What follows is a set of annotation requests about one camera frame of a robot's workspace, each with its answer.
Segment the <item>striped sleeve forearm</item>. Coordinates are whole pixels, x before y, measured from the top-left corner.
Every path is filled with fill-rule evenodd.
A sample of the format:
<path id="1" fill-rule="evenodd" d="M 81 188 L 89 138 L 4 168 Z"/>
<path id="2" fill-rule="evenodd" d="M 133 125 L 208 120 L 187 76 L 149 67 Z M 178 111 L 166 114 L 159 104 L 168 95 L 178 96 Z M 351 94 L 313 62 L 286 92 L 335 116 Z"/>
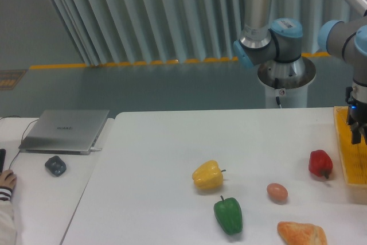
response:
<path id="1" fill-rule="evenodd" d="M 12 245 L 16 242 L 17 230 L 11 196 L 12 189 L 1 186 L 1 245 Z"/>

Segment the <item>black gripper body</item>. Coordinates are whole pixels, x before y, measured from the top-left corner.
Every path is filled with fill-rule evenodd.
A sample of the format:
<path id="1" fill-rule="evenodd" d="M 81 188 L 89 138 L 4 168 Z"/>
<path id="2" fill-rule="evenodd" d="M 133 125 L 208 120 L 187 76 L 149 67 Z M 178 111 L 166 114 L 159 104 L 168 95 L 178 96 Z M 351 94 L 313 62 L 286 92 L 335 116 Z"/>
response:
<path id="1" fill-rule="evenodd" d="M 366 86 L 353 83 L 346 88 L 346 99 L 348 105 L 347 124 L 353 125 L 366 123 Z"/>

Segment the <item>person's hand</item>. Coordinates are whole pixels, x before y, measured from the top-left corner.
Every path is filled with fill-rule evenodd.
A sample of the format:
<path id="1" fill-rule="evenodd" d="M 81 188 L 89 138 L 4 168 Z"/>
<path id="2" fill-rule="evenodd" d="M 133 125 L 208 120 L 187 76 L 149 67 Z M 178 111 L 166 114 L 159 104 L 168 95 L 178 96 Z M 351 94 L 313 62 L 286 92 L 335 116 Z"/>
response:
<path id="1" fill-rule="evenodd" d="M 3 189 L 13 191 L 17 184 L 17 176 L 12 170 L 4 170 L 0 176 L 0 186 Z"/>

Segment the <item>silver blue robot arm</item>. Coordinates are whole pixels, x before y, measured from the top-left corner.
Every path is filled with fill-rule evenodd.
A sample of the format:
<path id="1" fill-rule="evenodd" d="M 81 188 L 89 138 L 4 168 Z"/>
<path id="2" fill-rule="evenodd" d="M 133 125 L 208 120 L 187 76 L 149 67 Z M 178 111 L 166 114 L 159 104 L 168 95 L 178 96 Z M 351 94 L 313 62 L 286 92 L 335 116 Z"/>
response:
<path id="1" fill-rule="evenodd" d="M 271 0 L 245 0 L 244 27 L 233 44 L 235 55 L 245 67 L 258 66 L 266 107 L 306 107 L 316 69 L 301 55 L 302 25 L 292 18 L 270 21 L 270 7 Z M 366 18 L 325 23 L 318 45 L 353 67 L 353 82 L 345 92 L 346 123 L 352 144 L 366 141 Z"/>

